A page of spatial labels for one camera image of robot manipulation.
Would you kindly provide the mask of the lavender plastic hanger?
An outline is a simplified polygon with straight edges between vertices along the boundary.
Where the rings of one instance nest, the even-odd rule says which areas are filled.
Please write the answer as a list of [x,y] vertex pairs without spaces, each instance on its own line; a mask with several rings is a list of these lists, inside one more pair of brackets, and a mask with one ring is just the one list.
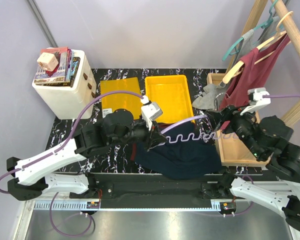
[[[166,134],[168,131],[186,123],[186,122],[191,122],[192,120],[198,120],[198,119],[204,119],[208,118],[207,115],[198,115],[198,116],[193,116],[193,117],[188,117],[186,119],[183,119],[177,123],[174,123],[167,128],[163,129],[160,131],[161,134]],[[188,142],[188,141],[198,141],[198,140],[228,140],[228,139],[238,139],[239,137],[235,135],[234,133],[229,133],[229,134],[223,134],[222,132],[220,133],[220,136],[217,136],[217,131],[212,131],[210,134],[205,136],[205,134],[199,134],[198,136],[195,135],[194,132],[190,132],[186,138],[184,138],[184,135],[182,133],[179,133],[176,135],[175,140],[172,139],[171,136],[167,135],[166,138],[168,139],[168,143],[170,144],[176,144],[177,142]]]

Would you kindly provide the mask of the navy blue tank top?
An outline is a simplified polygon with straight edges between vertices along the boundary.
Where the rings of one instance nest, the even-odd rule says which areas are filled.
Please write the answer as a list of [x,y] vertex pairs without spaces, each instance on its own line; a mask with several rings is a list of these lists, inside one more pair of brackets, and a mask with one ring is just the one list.
[[222,169],[216,147],[203,140],[167,142],[149,151],[143,143],[134,143],[130,160],[173,180],[195,179]]

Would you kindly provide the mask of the maroon tank top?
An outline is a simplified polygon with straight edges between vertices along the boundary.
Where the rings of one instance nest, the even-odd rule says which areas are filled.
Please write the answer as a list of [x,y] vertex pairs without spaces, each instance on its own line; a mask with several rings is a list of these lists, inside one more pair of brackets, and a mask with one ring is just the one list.
[[249,103],[248,90],[265,86],[279,55],[289,42],[289,36],[284,34],[265,50],[254,48],[241,57],[240,60],[244,63],[240,68],[241,73],[231,80],[218,109],[222,110],[230,105],[246,106]]

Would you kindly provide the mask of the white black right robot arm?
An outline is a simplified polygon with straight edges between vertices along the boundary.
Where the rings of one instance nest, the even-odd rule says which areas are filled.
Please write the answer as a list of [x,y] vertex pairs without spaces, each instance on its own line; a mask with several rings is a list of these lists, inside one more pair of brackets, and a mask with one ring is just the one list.
[[292,190],[290,195],[276,193],[226,172],[217,183],[218,195],[225,199],[233,195],[257,203],[300,232],[300,146],[289,142],[293,129],[275,115],[256,122],[254,112],[244,112],[233,105],[205,113],[214,131],[227,123],[223,133],[235,133],[254,158],[266,162],[266,169]]

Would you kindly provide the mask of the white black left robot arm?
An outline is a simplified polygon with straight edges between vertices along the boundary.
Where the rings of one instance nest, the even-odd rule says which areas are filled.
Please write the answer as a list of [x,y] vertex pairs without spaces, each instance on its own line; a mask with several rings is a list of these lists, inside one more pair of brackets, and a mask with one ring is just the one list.
[[93,198],[98,193],[98,186],[92,176],[56,174],[55,171],[105,154],[115,145],[142,143],[149,150],[166,141],[155,121],[134,121],[131,112],[118,109],[36,156],[9,158],[6,165],[13,179],[8,181],[7,191],[19,201],[33,200],[47,193],[73,193]]

